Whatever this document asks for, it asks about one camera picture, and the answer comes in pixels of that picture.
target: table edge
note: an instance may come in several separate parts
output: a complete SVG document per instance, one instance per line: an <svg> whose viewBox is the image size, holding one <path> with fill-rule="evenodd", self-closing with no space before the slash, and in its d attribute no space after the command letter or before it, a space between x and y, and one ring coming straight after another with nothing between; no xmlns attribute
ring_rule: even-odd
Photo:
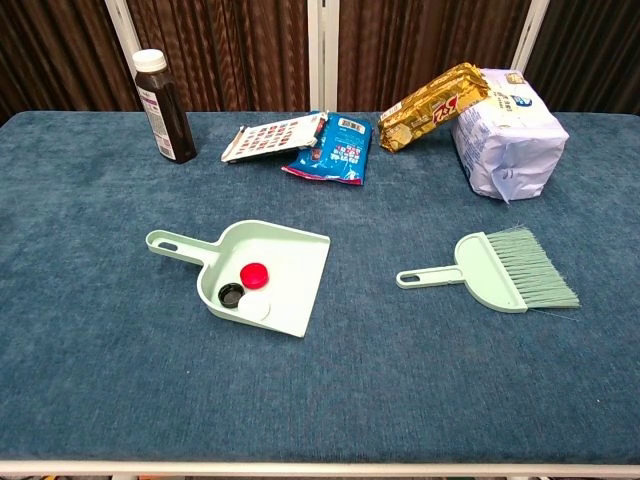
<svg viewBox="0 0 640 480"><path fill-rule="evenodd" d="M226 477L638 477L640 465L0 460L2 475L54 473Z"/></svg>

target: green brush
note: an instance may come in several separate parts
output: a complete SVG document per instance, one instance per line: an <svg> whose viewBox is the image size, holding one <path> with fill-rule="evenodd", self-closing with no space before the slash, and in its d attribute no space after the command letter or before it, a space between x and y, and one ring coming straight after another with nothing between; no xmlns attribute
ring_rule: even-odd
<svg viewBox="0 0 640 480"><path fill-rule="evenodd" d="M575 308L580 301L526 228L472 233L456 245L456 265L400 272L400 288L465 283L483 305L500 312Z"/></svg>

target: bottle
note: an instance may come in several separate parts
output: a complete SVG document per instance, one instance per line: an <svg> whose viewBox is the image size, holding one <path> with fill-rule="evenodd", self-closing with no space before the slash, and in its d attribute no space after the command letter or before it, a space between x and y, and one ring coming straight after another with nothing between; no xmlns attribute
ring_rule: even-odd
<svg viewBox="0 0 640 480"><path fill-rule="evenodd" d="M160 153L176 163L191 160L196 147L164 54L160 50L140 50L133 54L133 64L140 100Z"/></svg>

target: light green dustpan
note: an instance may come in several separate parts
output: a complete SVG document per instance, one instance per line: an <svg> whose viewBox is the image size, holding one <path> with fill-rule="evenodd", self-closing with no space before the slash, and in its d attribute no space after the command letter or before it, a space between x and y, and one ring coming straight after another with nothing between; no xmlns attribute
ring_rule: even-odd
<svg viewBox="0 0 640 480"><path fill-rule="evenodd" d="M418 288L464 282L471 295L489 308L510 313L527 311L524 299L484 233L460 239L454 257L457 265L400 272L396 284L400 288Z"/></svg>
<svg viewBox="0 0 640 480"><path fill-rule="evenodd" d="M149 250L202 265L197 289L214 315L235 322L303 337L329 252L329 237L259 220L228 227L217 242L209 243L164 230L147 235ZM241 283L243 266L258 262L269 271L269 282L259 289L268 296L268 315L255 321L218 300L228 283Z"/></svg>

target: gold snack package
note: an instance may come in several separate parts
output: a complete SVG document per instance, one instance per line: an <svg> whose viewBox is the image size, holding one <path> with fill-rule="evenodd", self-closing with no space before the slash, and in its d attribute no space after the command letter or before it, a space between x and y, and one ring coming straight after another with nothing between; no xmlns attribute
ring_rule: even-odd
<svg viewBox="0 0 640 480"><path fill-rule="evenodd" d="M380 146L397 152L488 96L489 86L480 70L461 63L380 116Z"/></svg>

